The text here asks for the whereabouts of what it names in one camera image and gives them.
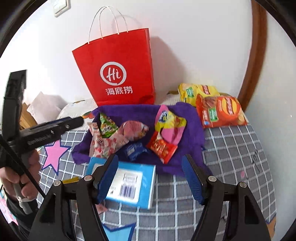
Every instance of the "green snack package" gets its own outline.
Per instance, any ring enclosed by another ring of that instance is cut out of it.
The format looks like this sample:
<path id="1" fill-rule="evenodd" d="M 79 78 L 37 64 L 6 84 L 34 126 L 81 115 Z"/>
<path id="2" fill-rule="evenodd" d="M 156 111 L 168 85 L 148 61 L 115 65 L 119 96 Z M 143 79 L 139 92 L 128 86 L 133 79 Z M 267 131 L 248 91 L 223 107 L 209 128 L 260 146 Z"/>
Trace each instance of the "green snack package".
<path id="1" fill-rule="evenodd" d="M 118 130 L 118 126 L 112 121 L 108 116 L 105 116 L 103 113 L 100 113 L 101 121 L 101 135 L 103 138 L 108 138 Z"/>

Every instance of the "checkered tablecloth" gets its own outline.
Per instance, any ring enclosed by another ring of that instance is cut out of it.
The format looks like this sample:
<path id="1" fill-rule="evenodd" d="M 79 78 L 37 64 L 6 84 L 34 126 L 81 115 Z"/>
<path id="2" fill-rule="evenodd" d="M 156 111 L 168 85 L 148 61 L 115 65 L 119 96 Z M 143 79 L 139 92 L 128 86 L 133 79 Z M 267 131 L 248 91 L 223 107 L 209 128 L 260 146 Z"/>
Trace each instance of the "checkered tablecloth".
<path id="1" fill-rule="evenodd" d="M 86 131 L 70 131 L 62 136 L 62 144 L 74 147 L 82 141 Z M 276 215 L 274 187 L 266 156 L 253 130 L 248 126 L 233 126 L 205 130 L 206 151 L 204 163 L 213 175 L 224 183 L 237 184 L 245 181 L 254 194 L 264 218 L 269 223 Z M 48 192 L 55 180 L 83 177 L 87 164 L 76 165 L 71 148 L 61 158 L 59 175 L 51 167 L 40 172 L 40 186 Z M 45 162 L 46 153 L 42 148 L 40 162 Z M 106 200 L 108 211 L 101 214 L 102 223 L 117 228 L 136 223 L 132 240 L 136 241 L 187 241 L 190 240 L 200 219 L 203 207 L 196 202 L 187 181 L 178 176 L 157 175 L 153 207 L 145 210 Z M 222 240 L 228 203 L 221 214 L 216 240 Z M 74 227 L 78 240 L 84 240 L 77 208 L 72 202 Z"/>

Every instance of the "light switch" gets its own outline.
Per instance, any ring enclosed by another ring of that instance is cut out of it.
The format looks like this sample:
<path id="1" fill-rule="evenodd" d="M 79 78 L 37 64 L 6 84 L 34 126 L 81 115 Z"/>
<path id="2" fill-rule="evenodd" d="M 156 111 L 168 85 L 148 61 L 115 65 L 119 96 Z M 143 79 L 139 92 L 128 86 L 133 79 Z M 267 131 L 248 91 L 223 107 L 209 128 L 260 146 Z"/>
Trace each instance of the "light switch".
<path id="1" fill-rule="evenodd" d="M 69 0 L 51 0 L 51 2 L 54 9 L 55 17 L 60 16 L 63 12 L 67 11 L 70 8 Z"/>

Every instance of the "blue snack package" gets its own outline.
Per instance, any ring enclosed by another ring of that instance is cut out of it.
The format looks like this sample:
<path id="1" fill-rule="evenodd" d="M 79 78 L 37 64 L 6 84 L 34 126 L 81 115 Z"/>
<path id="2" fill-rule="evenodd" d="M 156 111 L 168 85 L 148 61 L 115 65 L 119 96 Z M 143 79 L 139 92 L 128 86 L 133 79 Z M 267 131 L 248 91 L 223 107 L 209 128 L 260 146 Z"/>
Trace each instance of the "blue snack package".
<path id="1" fill-rule="evenodd" d="M 133 143 L 124 149 L 124 153 L 130 159 L 130 161 L 135 161 L 137 157 L 143 152 L 150 153 L 150 151 L 143 147 L 141 142 Z"/>

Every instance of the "black cable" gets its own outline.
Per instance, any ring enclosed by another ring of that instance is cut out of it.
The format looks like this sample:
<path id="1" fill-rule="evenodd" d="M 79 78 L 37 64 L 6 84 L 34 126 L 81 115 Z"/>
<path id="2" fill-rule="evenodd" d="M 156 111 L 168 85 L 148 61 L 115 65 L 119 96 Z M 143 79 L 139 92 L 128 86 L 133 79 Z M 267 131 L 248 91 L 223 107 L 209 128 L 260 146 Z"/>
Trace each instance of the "black cable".
<path id="1" fill-rule="evenodd" d="M 35 188 L 38 190 L 38 192 L 41 194 L 43 198 L 45 198 L 45 193 L 41 189 L 41 187 L 38 185 L 32 174 L 29 172 L 29 170 L 26 168 L 24 163 L 22 162 L 21 158 L 17 156 L 17 154 L 13 151 L 13 149 L 8 145 L 8 143 L 3 139 L 2 135 L 0 134 L 0 145 L 3 147 L 3 149 L 12 157 L 12 159 L 20 166 L 20 168 L 23 170 L 23 172 L 28 176 L 30 181 L 33 183 Z"/>

